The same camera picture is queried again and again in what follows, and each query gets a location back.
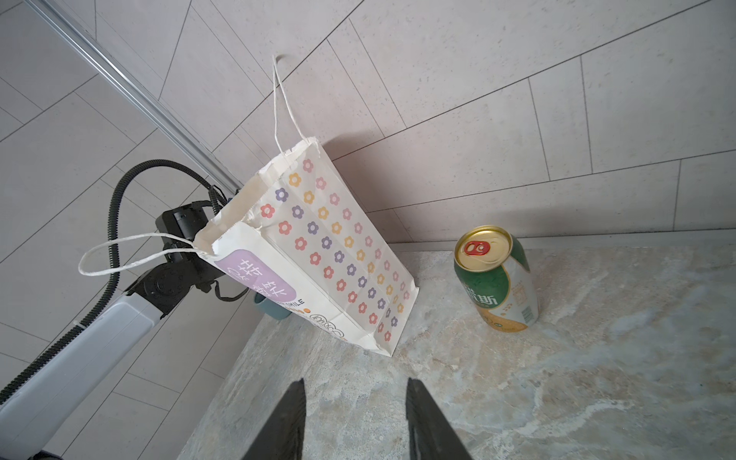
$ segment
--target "flower print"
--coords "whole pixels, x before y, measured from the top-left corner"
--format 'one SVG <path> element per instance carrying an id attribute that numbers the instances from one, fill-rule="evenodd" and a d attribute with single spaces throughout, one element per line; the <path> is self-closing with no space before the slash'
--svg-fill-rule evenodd
<path id="1" fill-rule="evenodd" d="M 278 232 L 282 235 L 288 235 L 291 232 L 291 225 L 287 221 L 283 221 L 278 225 Z"/>
<path id="2" fill-rule="evenodd" d="M 289 185 L 298 187 L 300 183 L 302 183 L 302 178 L 297 173 L 289 175 Z"/>
<path id="3" fill-rule="evenodd" d="M 284 187 L 276 190 L 276 201 L 286 201 L 287 198 L 289 198 L 289 193 Z"/>
<path id="4" fill-rule="evenodd" d="M 265 217 L 266 219 L 271 219 L 274 215 L 274 212 L 276 210 L 271 205 L 263 205 L 261 206 L 261 215 Z"/>

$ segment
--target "bag handle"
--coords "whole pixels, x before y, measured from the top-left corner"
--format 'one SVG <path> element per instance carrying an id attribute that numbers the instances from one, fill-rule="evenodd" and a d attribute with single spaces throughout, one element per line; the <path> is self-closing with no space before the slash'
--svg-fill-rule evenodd
<path id="1" fill-rule="evenodd" d="M 177 248 L 177 249 L 170 249 L 170 250 L 163 250 L 163 251 L 160 251 L 160 252 L 156 252 L 154 255 L 149 255 L 148 257 L 146 257 L 144 259 L 140 259 L 139 261 L 135 261 L 135 262 L 132 262 L 132 263 L 123 265 L 123 266 L 119 266 L 119 267 L 115 267 L 115 268 L 111 268 L 111 269 L 107 269 L 107 270 L 100 270 L 99 272 L 87 272 L 87 271 L 85 271 L 82 268 L 82 265 L 84 264 L 84 262 L 87 261 L 87 259 L 89 258 L 89 256 L 92 255 L 93 252 L 95 252 L 95 251 L 97 251 L 97 250 L 99 250 L 99 249 L 101 249 L 103 247 L 108 247 L 108 246 L 112 246 L 112 245 L 117 244 L 117 243 L 121 243 L 123 241 L 135 240 L 135 239 L 144 238 L 144 237 L 147 237 L 147 236 L 165 236 L 167 238 L 171 238 L 172 240 L 181 241 L 183 243 L 189 244 L 190 246 L 193 246 L 192 243 L 191 243 L 191 241 L 185 240 L 184 238 L 180 238 L 180 237 L 178 237 L 176 235 L 172 235 L 170 233 L 141 233 L 140 235 L 125 236 L 123 238 L 118 238 L 116 240 L 110 240 L 110 241 L 106 241 L 105 243 L 98 244 L 97 246 L 95 246 L 92 249 L 90 249 L 87 252 L 85 252 L 85 254 L 82 256 L 82 260 L 79 261 L 79 267 L 78 267 L 79 273 L 81 273 L 82 275 L 86 275 L 86 276 L 109 275 L 110 273 L 122 272 L 123 270 L 131 269 L 134 266 L 143 265 L 146 262 L 152 261 L 156 257 L 162 256 L 164 254 L 172 254 L 173 252 L 195 252 L 197 255 L 205 255 L 205 254 L 207 254 L 205 251 L 194 249 L 193 247 L 192 248 Z"/>
<path id="2" fill-rule="evenodd" d="M 279 153 L 283 152 L 283 149 L 281 148 L 281 144 L 278 142 L 278 115 L 276 113 L 276 82 L 278 81 L 279 86 L 281 87 L 281 93 L 283 94 L 283 101 L 286 103 L 286 109 L 289 111 L 289 116 L 291 117 L 291 122 L 294 123 L 294 126 L 297 128 L 297 132 L 300 136 L 302 136 L 302 139 L 304 141 L 307 140 L 307 138 L 302 134 L 302 130 L 299 129 L 299 125 L 297 124 L 297 121 L 294 119 L 294 113 L 291 111 L 291 105 L 289 105 L 289 100 L 286 98 L 286 91 L 283 87 L 283 82 L 281 81 L 281 77 L 279 77 L 278 74 L 278 68 L 276 67 L 276 56 L 271 56 L 271 59 L 274 63 L 273 68 L 273 82 L 274 82 L 274 139 L 276 139 L 276 145 L 278 146 Z"/>

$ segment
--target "gold can top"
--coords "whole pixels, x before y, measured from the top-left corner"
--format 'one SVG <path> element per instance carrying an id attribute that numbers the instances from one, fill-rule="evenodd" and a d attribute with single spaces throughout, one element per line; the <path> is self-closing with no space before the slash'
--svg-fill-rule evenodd
<path id="1" fill-rule="evenodd" d="M 508 258 L 513 243 L 511 234 L 501 227 L 477 227 L 458 240 L 455 262 L 468 272 L 488 272 Z"/>

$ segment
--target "marble surface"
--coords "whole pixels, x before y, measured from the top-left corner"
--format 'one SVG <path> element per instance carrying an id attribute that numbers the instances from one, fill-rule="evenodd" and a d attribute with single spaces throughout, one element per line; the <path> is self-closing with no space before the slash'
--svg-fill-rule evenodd
<path id="1" fill-rule="evenodd" d="M 736 451 L 736 246 L 529 250 L 539 321 L 504 334 L 450 252 L 404 252 L 420 295 L 392 358 L 265 318 L 179 456 L 239 459 L 290 382 L 305 459 L 407 459 L 407 377 L 475 459 L 725 459 Z"/>

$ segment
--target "tiled wall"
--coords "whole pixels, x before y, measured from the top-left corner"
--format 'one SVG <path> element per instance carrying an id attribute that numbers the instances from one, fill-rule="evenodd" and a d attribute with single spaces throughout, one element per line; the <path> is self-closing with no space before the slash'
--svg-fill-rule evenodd
<path id="1" fill-rule="evenodd" d="M 732 0 L 113 3 L 97 39 L 241 180 L 277 154 L 284 54 L 389 241 L 736 226 Z"/>
<path id="2" fill-rule="evenodd" d="M 78 7 L 93 2 L 68 1 Z M 94 24 L 80 12 L 78 18 Z M 0 0 L 0 387 L 92 309 L 107 277 L 84 277 L 84 251 L 107 239 L 113 188 L 164 158 L 197 167 L 26 5 Z M 125 192 L 121 236 L 206 190 L 157 168 Z M 121 262 L 161 248 L 121 246 Z M 122 272 L 119 288 L 160 261 Z M 102 253 L 92 265 L 104 268 Z M 223 280 L 223 295 L 242 286 Z M 192 291 L 117 364 L 46 449 L 67 460 L 175 459 L 262 315 L 250 296 Z"/>

